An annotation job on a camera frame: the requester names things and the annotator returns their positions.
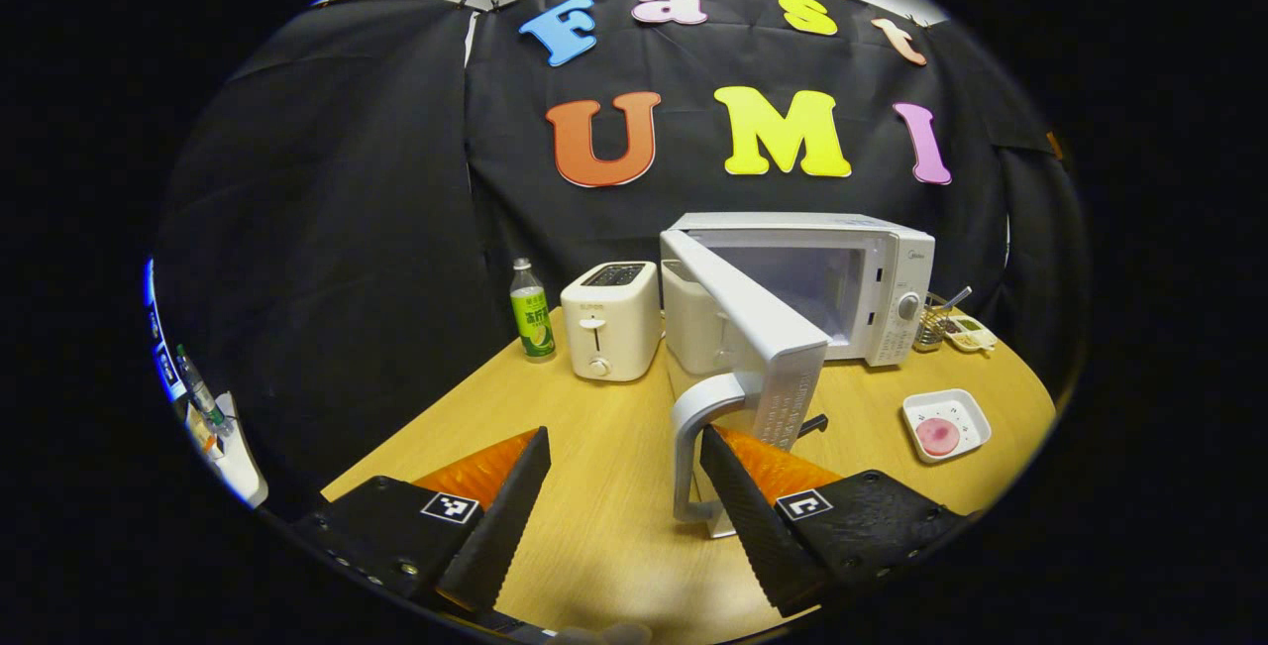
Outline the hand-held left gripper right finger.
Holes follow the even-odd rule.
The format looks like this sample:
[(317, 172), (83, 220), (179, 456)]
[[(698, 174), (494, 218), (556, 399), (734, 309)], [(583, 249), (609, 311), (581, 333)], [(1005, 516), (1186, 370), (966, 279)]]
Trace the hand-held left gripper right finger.
[(720, 425), (702, 428), (700, 446), (758, 585), (784, 616), (877, 591), (981, 517), (884, 471), (842, 476)]

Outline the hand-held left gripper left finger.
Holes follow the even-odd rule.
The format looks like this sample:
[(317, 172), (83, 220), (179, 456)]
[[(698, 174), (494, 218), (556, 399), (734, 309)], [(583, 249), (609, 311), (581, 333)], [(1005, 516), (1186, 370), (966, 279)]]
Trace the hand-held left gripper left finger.
[(372, 476), (293, 523), (353, 577), (427, 610), (489, 613), (552, 469), (536, 427), (412, 482)]

